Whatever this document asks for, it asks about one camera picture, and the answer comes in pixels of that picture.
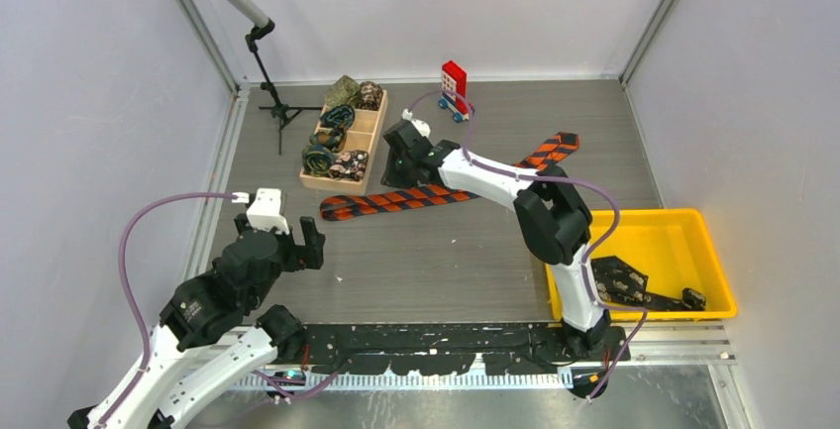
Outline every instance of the coiled strap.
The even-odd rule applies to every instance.
[[[321,127],[349,130],[356,120],[356,111],[349,105],[340,105],[321,116]]]
[[[312,176],[328,176],[336,157],[322,145],[310,145],[301,152],[303,170]]]

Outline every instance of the white wall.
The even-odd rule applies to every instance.
[[[435,77],[449,59],[472,77],[614,77],[660,0],[254,1],[277,23],[261,42],[271,78],[332,81]],[[210,2],[202,14],[223,25],[228,62],[261,81],[243,40],[251,24]]]
[[[137,357],[122,227],[153,199],[206,189],[231,95],[174,0],[0,0],[0,39],[0,425],[57,428]],[[129,243],[150,321],[198,206],[151,215]]]
[[[838,427],[840,0],[680,0],[632,79],[663,200],[702,210],[761,427]]]

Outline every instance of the cable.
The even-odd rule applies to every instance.
[[[126,385],[125,389],[120,392],[120,395],[114,399],[114,403],[102,414],[102,417],[96,422],[97,428],[104,428],[107,423],[108,419],[120,408],[120,405],[123,401],[129,397],[131,391],[134,390],[135,386],[140,382],[140,378],[143,377],[143,374],[146,372],[146,367],[149,365],[149,359],[152,357],[151,352],[151,344],[149,342],[149,329],[146,327],[146,322],[143,320],[143,315],[140,313],[140,309],[137,306],[137,300],[134,298],[134,294],[131,290],[131,285],[129,284],[128,278],[128,271],[126,270],[126,247],[128,246],[129,236],[131,235],[132,230],[134,229],[135,225],[138,221],[141,220],[144,216],[146,216],[150,211],[164,204],[172,203],[175,201],[181,201],[184,199],[193,199],[193,198],[226,198],[226,199],[234,199],[236,195],[232,193],[210,193],[210,192],[198,192],[198,193],[183,193],[183,194],[176,194],[174,196],[169,196],[168,198],[159,199],[153,203],[146,205],[143,209],[137,212],[137,214],[132,217],[129,223],[126,225],[126,228],[123,230],[123,235],[120,237],[120,247],[117,254],[117,265],[119,267],[120,272],[120,283],[123,286],[123,293],[126,296],[126,300],[128,301],[129,308],[131,308],[132,315],[134,316],[134,320],[137,323],[137,328],[140,330],[140,338],[143,341],[143,355],[140,358],[140,367],[137,368],[137,372],[135,373],[134,377],[132,377],[131,381],[129,381],[128,385]]]
[[[301,401],[303,399],[309,399],[310,397],[317,395],[319,392],[323,391],[327,386],[329,386],[330,383],[333,382],[333,379],[335,379],[339,375],[338,372],[335,372],[335,373],[327,376],[326,379],[319,382],[318,385],[314,386],[312,389],[308,389],[308,390],[306,390],[306,391],[304,391],[300,394],[292,394],[292,393],[286,391],[285,389],[283,389],[282,387],[280,387],[280,385],[277,384],[277,382],[274,381],[274,379],[272,379],[271,376],[266,375],[263,372],[253,372],[253,373],[254,373],[254,375],[259,376],[261,379],[263,379],[265,382],[267,382],[268,385],[273,387],[275,391],[279,392],[281,396],[287,397],[289,400],[292,400],[292,401]]]
[[[272,378],[271,376],[266,375],[263,372],[253,372],[253,374],[259,376],[262,379],[265,379],[265,381],[267,381],[268,384],[270,384],[271,387],[274,388],[274,390],[279,392],[280,395],[282,395],[283,397],[287,397],[289,400],[293,400],[293,401],[294,400],[307,399],[307,398],[310,398],[310,397],[318,394],[319,392],[323,391],[328,385],[330,385],[330,383],[338,376],[338,373],[333,373],[333,374],[327,376],[326,379],[321,381],[317,386],[313,387],[312,389],[309,389],[308,391],[306,391],[304,393],[295,395],[295,394],[287,392],[284,389],[282,389],[281,387],[279,387],[279,385],[276,383],[274,378]],[[228,419],[225,422],[219,422],[219,423],[215,423],[215,424],[197,423],[195,425],[196,425],[196,427],[208,427],[208,428],[228,427],[230,424],[232,424],[236,421],[239,421],[240,419],[242,419],[243,417],[251,414],[252,412],[256,411],[257,409],[259,409],[259,408],[261,408],[261,407],[263,407],[267,404],[271,404],[271,403],[275,403],[274,399],[263,399],[262,401],[257,402],[256,404],[253,404],[251,407],[246,408],[245,410],[243,410],[242,412],[240,412],[236,416]]]
[[[422,101],[426,97],[429,97],[431,95],[437,95],[437,94],[440,94],[442,92],[444,92],[444,91],[443,90],[442,91],[434,90],[432,92],[427,92],[427,93],[421,95],[411,104],[408,111],[413,112],[414,108],[417,107],[417,105],[420,103],[420,101]],[[597,293],[595,293],[592,290],[592,286],[591,286],[591,283],[590,283],[590,280],[593,278],[592,269],[589,268],[589,266],[586,265],[586,262],[589,261],[589,257],[592,255],[592,253],[595,251],[595,249],[597,249],[598,246],[600,246],[604,241],[606,241],[606,239],[609,238],[609,236],[612,235],[612,233],[615,232],[615,229],[618,227],[618,223],[621,219],[621,211],[618,208],[618,203],[615,201],[615,199],[612,196],[610,196],[610,194],[605,189],[601,188],[600,186],[598,186],[594,183],[590,183],[590,182],[584,181],[582,179],[568,178],[568,177],[561,177],[561,176],[542,176],[542,175],[519,174],[516,171],[509,171],[509,170],[502,169],[502,168],[493,166],[491,164],[484,163],[482,161],[476,160],[470,154],[470,150],[469,150],[470,140],[471,140],[471,137],[473,135],[473,127],[475,126],[475,115],[476,115],[475,106],[473,106],[473,104],[471,102],[469,102],[469,100],[467,100],[466,97],[464,97],[463,95],[459,94],[458,92],[456,92],[454,90],[446,90],[445,92],[453,94],[456,97],[458,97],[459,99],[463,100],[464,103],[467,104],[467,106],[470,107],[470,109],[472,110],[472,113],[470,114],[470,118],[471,118],[470,119],[470,124],[467,126],[467,135],[465,136],[464,142],[461,145],[461,151],[464,154],[464,158],[467,160],[467,162],[469,162],[472,165],[478,166],[481,169],[484,169],[484,170],[487,170],[487,171],[492,171],[496,174],[500,174],[500,175],[503,175],[503,176],[508,176],[508,177],[511,177],[511,178],[514,178],[514,179],[522,179],[522,180],[525,180],[525,181],[555,182],[555,183],[571,184],[571,185],[574,185],[574,186],[582,186],[584,188],[591,189],[592,191],[600,194],[604,199],[606,199],[607,203],[609,203],[609,206],[612,208],[612,212],[614,213],[614,218],[612,220],[612,224],[609,226],[609,228],[606,230],[606,232],[603,234],[603,236],[601,236],[600,238],[595,240],[595,242],[592,243],[592,245],[589,246],[589,248],[583,253],[583,256],[582,256],[582,259],[581,259],[581,261],[584,263],[583,264],[583,284],[586,287],[586,293],[589,295],[589,299],[592,302],[594,302],[595,305],[597,305],[598,307],[600,307],[604,310],[609,310],[609,311],[628,311],[628,310],[638,311],[638,312],[642,312],[642,318],[639,319],[639,323],[636,325],[636,327],[633,329],[633,331],[630,332],[630,335],[628,335],[627,338],[624,339],[624,344],[622,344],[621,348],[618,349],[618,353],[616,353],[615,359],[613,360],[612,365],[610,365],[609,368],[606,370],[606,373],[604,373],[604,376],[600,379],[600,381],[598,382],[598,385],[596,385],[595,389],[593,389],[592,392],[590,392],[589,395],[586,397],[587,400],[591,400],[600,391],[600,389],[606,384],[606,381],[609,379],[610,375],[612,375],[612,372],[615,370],[615,367],[618,365],[618,362],[621,360],[621,357],[624,355],[624,353],[627,351],[627,348],[630,346],[630,340],[632,340],[633,337],[635,337],[636,334],[639,333],[639,330],[642,329],[642,325],[644,325],[645,321],[648,319],[648,309],[646,309],[646,308],[643,308],[643,307],[619,307],[617,305],[608,305],[608,304],[604,303],[603,301],[601,301],[600,297],[598,297]]]

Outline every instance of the black metal part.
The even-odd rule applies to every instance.
[[[210,345],[242,323],[265,300],[282,272],[320,268],[326,238],[315,221],[300,218],[303,246],[289,234],[251,228],[245,214],[236,217],[239,238],[228,245],[212,268],[185,281],[160,313],[160,323],[178,338],[178,351]]]
[[[70,429],[87,429],[87,426],[90,425],[90,420],[87,418],[87,415],[94,407],[83,407],[70,413],[70,417],[67,418],[67,427]]]
[[[596,352],[601,346],[601,342],[606,336],[607,331],[611,328],[612,318],[609,315],[609,310],[604,310],[598,323],[585,332],[569,325],[562,319],[561,323],[563,324],[561,327],[563,339],[569,348],[570,356],[573,358],[586,358],[592,352]]]
[[[271,100],[274,102],[274,105],[270,107],[260,107],[260,110],[268,110],[270,111],[271,117],[279,119],[279,125],[277,126],[277,153],[279,155],[283,155],[283,129],[304,110],[320,111],[321,107],[290,106],[280,100],[280,94],[277,93],[277,88],[268,77],[268,72],[265,70],[263,60],[260,58],[259,48],[257,47],[257,40],[261,40],[272,31],[274,31],[274,21],[269,19],[268,24],[262,28],[258,28],[257,26],[251,28],[251,32],[245,35],[245,42],[248,45],[248,51],[250,51],[257,60],[257,65],[260,67],[260,72],[262,73],[263,82],[260,84],[260,89],[268,91],[268,94],[271,96]],[[291,116],[287,114],[289,110],[294,111]]]
[[[538,174],[567,177],[556,165],[548,166]],[[544,201],[551,203],[550,209]],[[525,245],[544,263],[571,264],[575,252],[589,241],[592,214],[570,184],[535,181],[519,191],[513,200],[513,209]]]
[[[262,328],[271,338],[271,345],[277,348],[279,359],[295,358],[306,344],[300,320],[282,305],[272,305],[257,319],[256,327]]]
[[[575,396],[585,399],[589,396],[594,390],[595,387],[598,386],[600,380],[606,374],[606,370],[603,371],[593,371],[592,369],[587,370],[572,370],[572,382],[573,386],[572,389],[569,390]],[[595,399],[606,391],[606,387],[609,385],[609,379],[604,382],[601,386],[601,389],[598,390],[596,394],[592,395],[592,399]]]
[[[420,184],[445,186],[440,175],[444,158],[461,146],[442,140],[436,146],[411,122],[402,119],[382,135],[389,145],[388,162],[381,183],[393,188],[413,188]]]
[[[588,355],[573,355],[563,327],[547,323],[305,325],[309,363],[315,373],[354,375],[463,374],[481,353],[488,375],[544,375],[577,361],[600,364],[617,355],[624,329],[604,329]],[[300,364],[294,358],[276,361]]]
[[[175,423],[175,418],[172,416],[164,416],[160,410],[155,412],[152,420],[149,421],[149,426],[146,429],[171,429],[172,424]]]

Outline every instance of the black mounting plate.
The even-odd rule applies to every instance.
[[[569,356],[557,323],[415,323],[308,324],[309,365],[320,374],[461,375],[481,354],[487,375],[544,375],[575,361],[601,364],[614,357],[625,339],[624,329],[609,327],[600,345],[586,358]],[[622,360],[629,360],[626,352]],[[278,360],[300,364],[302,355]]]

